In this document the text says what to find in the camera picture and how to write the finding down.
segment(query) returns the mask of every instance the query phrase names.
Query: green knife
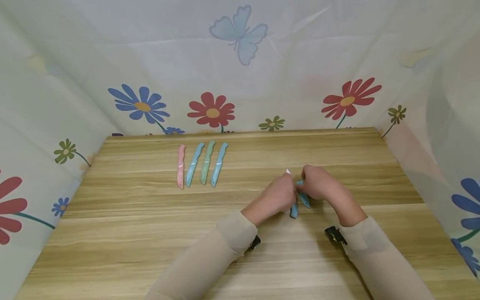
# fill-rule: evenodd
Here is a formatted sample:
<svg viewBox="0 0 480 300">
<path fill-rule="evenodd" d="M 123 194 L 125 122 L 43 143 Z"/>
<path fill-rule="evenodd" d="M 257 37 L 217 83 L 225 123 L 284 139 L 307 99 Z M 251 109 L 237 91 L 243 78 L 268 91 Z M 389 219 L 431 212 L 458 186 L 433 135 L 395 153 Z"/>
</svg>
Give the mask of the green knife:
<svg viewBox="0 0 480 300">
<path fill-rule="evenodd" d="M 205 153 L 204 167 L 202 168 L 202 173 L 200 174 L 200 181 L 202 182 L 203 185 L 205 185 L 207 182 L 208 168 L 210 167 L 210 156 L 212 156 L 214 145 L 215 145 L 215 141 L 211 141 L 208 144 L 207 153 Z"/>
</svg>

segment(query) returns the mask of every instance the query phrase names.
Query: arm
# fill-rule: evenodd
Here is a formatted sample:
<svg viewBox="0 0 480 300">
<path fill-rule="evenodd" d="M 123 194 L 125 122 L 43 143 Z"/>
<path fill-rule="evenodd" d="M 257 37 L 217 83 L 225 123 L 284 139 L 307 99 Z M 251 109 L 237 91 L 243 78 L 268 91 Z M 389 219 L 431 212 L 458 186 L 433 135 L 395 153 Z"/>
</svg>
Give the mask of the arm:
<svg viewBox="0 0 480 300">
<path fill-rule="evenodd" d="M 145 300 L 200 299 L 243 256 L 256 234 L 257 227 L 239 211 L 231 213 L 168 267 Z"/>
<path fill-rule="evenodd" d="M 321 167 L 305 166 L 302 177 L 298 189 L 325 199 L 335 210 L 348 243 L 345 252 L 375 300 L 433 300 L 417 272 L 347 188 Z"/>
<path fill-rule="evenodd" d="M 341 227 L 345 253 L 375 300 L 434 300 L 419 275 L 371 217 Z"/>
<path fill-rule="evenodd" d="M 145 300 L 198 300 L 228 266 L 248 249 L 257 226 L 295 203 L 290 174 L 276 178 L 241 212 L 233 212 L 216 228 L 180 255 L 160 275 Z"/>
</svg>

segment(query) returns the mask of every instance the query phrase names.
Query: blue flower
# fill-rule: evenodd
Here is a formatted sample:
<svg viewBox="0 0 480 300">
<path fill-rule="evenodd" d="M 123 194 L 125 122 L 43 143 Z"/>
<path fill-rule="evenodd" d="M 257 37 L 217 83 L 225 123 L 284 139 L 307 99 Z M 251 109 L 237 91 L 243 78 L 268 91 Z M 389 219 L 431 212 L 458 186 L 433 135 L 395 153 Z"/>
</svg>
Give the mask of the blue flower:
<svg viewBox="0 0 480 300">
<path fill-rule="evenodd" d="M 60 215 L 60 217 L 63 216 L 63 213 L 68 207 L 68 203 L 70 201 L 70 198 L 66 197 L 65 199 L 59 198 L 58 203 L 53 204 L 52 212 L 55 212 L 55 216 Z"/>
<path fill-rule="evenodd" d="M 183 131 L 180 128 L 175 128 L 175 127 L 167 127 L 163 130 L 165 134 L 183 134 L 185 131 Z"/>
<path fill-rule="evenodd" d="M 472 196 L 475 200 L 477 200 L 477 202 L 480 203 L 480 186 L 478 182 L 476 182 L 472 178 L 465 178 L 460 183 L 462 184 L 464 190 L 469 193 L 470 196 Z M 456 206 L 460 207 L 461 209 L 470 213 L 474 213 L 476 215 L 480 215 L 479 203 L 474 202 L 465 196 L 457 194 L 452 195 L 452 201 Z M 463 219 L 460 221 L 460 223 L 466 229 L 480 229 L 480 217 Z"/>
<path fill-rule="evenodd" d="M 130 111 L 135 110 L 133 113 L 129 115 L 130 119 L 132 120 L 140 120 L 143 115 L 150 124 L 154 124 L 156 121 L 164 122 L 165 120 L 162 118 L 170 117 L 170 115 L 164 111 L 159 109 L 167 107 L 165 103 L 159 102 L 162 96 L 159 94 L 153 93 L 150 95 L 150 90 L 146 86 L 142 86 L 138 93 L 140 95 L 140 101 L 137 98 L 137 95 L 133 92 L 133 90 L 126 84 L 122 84 L 121 87 L 125 91 L 126 94 L 123 92 L 116 90 L 114 88 L 109 88 L 108 91 L 112 94 L 115 98 L 115 106 L 121 111 Z"/>
<path fill-rule="evenodd" d="M 462 247 L 462 244 L 457 239 L 451 239 L 453 245 L 460 255 L 463 257 L 463 260 L 467 263 L 470 271 L 473 275 L 477 277 L 477 271 L 480 271 L 480 265 L 478 264 L 479 260 L 473 256 L 473 250 L 470 247 Z"/>
</svg>

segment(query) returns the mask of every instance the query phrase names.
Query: blue knife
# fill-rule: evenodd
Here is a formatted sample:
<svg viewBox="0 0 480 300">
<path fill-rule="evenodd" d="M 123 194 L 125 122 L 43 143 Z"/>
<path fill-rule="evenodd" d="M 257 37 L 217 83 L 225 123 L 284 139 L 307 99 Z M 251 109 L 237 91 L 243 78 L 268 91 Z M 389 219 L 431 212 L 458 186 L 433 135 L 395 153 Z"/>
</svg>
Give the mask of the blue knife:
<svg viewBox="0 0 480 300">
<path fill-rule="evenodd" d="M 299 185 L 299 184 L 303 184 L 303 180 L 297 181 L 297 185 Z M 305 205 L 306 208 L 310 208 L 310 201 L 308 201 L 307 194 L 300 192 L 299 196 L 300 196 L 300 200 L 303 203 L 303 205 Z"/>
<path fill-rule="evenodd" d="M 185 179 L 185 182 L 187 183 L 188 187 L 190 187 L 190 184 L 192 183 L 193 173 L 195 172 L 195 167 L 197 166 L 198 158 L 200 157 L 200 153 L 202 153 L 202 149 L 204 146 L 205 146 L 204 143 L 198 144 L 197 150 L 195 150 L 195 154 L 193 155 L 192 163 L 190 164 L 190 168 L 188 168 L 187 178 Z"/>
<path fill-rule="evenodd" d="M 223 163 L 223 157 L 225 156 L 225 150 L 227 149 L 228 144 L 223 143 L 222 147 L 220 148 L 220 152 L 218 153 L 218 158 L 216 159 L 216 165 L 215 165 L 215 170 L 213 171 L 212 174 L 212 179 L 211 183 L 212 186 L 216 186 L 216 182 L 218 180 L 218 175 L 220 175 L 220 169 L 222 168 L 222 163 Z"/>
<path fill-rule="evenodd" d="M 288 174 L 291 174 L 289 169 L 287 169 L 285 172 Z M 297 199 L 295 199 L 295 203 L 290 208 L 290 217 L 293 219 L 296 219 L 298 216 L 299 216 L 299 207 L 297 206 Z"/>
</svg>

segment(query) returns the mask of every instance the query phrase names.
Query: sleeve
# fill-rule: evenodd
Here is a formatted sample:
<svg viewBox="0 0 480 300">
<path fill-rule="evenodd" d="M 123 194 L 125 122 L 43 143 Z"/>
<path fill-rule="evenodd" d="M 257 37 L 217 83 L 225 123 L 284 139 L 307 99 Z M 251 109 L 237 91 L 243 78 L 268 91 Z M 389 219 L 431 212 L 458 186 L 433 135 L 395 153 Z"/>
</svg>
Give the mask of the sleeve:
<svg viewBox="0 0 480 300">
<path fill-rule="evenodd" d="M 228 266 L 243 256 L 257 235 L 257 227 L 236 211 L 180 255 L 160 275 L 145 300 L 198 300 Z"/>
<path fill-rule="evenodd" d="M 371 217 L 353 227 L 340 227 L 349 259 L 375 300 L 434 300 L 403 255 Z"/>
</svg>

